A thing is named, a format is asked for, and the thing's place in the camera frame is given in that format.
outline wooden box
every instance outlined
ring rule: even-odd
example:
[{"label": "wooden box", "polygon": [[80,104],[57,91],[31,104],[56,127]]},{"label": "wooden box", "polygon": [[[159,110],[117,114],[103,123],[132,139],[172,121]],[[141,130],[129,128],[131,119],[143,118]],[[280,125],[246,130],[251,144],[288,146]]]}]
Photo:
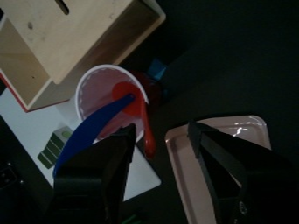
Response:
[{"label": "wooden box", "polygon": [[154,0],[0,0],[1,78],[24,110],[67,101],[81,75],[124,60],[164,21]]}]

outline plastic cup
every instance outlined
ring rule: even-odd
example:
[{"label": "plastic cup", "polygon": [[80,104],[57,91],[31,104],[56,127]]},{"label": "plastic cup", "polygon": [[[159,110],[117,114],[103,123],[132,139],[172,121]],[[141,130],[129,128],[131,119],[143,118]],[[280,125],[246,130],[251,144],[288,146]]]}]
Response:
[{"label": "plastic cup", "polygon": [[[100,65],[92,67],[83,75],[79,81],[75,102],[79,119],[83,121],[99,108],[109,104],[115,99],[112,96],[113,86],[127,81],[137,86],[141,91],[144,101],[148,98],[143,85],[137,78],[120,66]],[[123,111],[112,118],[107,126],[99,133],[97,139],[105,138],[115,133],[120,127],[125,127],[129,123],[135,124],[136,141],[144,135],[144,125],[140,115],[128,115]]]}]

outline plastic tray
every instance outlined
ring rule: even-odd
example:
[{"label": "plastic tray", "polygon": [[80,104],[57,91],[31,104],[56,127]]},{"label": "plastic tray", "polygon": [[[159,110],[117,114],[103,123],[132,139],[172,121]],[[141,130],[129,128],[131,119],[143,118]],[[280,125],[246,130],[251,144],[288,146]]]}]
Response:
[{"label": "plastic tray", "polygon": [[[198,122],[208,124],[222,132],[268,149],[271,148],[267,124],[255,115],[216,117]],[[191,224],[215,224],[210,191],[187,137],[187,124],[168,130],[166,144],[188,222]]]}]

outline blue object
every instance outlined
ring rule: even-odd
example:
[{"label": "blue object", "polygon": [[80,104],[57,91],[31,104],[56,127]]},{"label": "blue object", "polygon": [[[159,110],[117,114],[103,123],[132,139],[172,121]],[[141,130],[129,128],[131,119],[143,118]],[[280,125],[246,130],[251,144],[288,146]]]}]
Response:
[{"label": "blue object", "polygon": [[156,81],[163,78],[164,70],[167,66],[159,59],[154,59],[152,64],[148,68],[147,75]]},{"label": "blue object", "polygon": [[87,149],[109,120],[121,111],[121,109],[135,100],[132,94],[127,94],[119,100],[111,102],[107,106],[96,110],[81,122],[72,132],[68,142],[65,143],[60,156],[53,167],[53,177],[61,165],[84,149]]}]

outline dark table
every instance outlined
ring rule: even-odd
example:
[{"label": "dark table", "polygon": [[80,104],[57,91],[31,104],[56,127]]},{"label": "dark table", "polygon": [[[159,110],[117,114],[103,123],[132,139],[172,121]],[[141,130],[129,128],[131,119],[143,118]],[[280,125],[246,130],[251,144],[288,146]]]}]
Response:
[{"label": "dark table", "polygon": [[[191,119],[260,116],[272,150],[291,161],[299,173],[299,4],[296,1],[158,2],[167,21],[123,67],[145,71],[152,58],[167,65],[160,83],[168,94],[151,115],[158,142],[151,165],[163,183],[124,203],[123,214],[137,211],[147,217],[144,223],[183,224],[187,219],[164,143],[172,127]],[[3,145],[11,145],[9,137],[1,135],[1,149]],[[27,161],[20,168],[27,164],[33,167],[24,158],[25,153],[23,158],[17,157]],[[37,171],[23,171],[23,175],[43,179]],[[39,183],[31,183],[29,189],[45,208],[49,196],[44,198],[41,194],[52,192],[43,181]]]}]

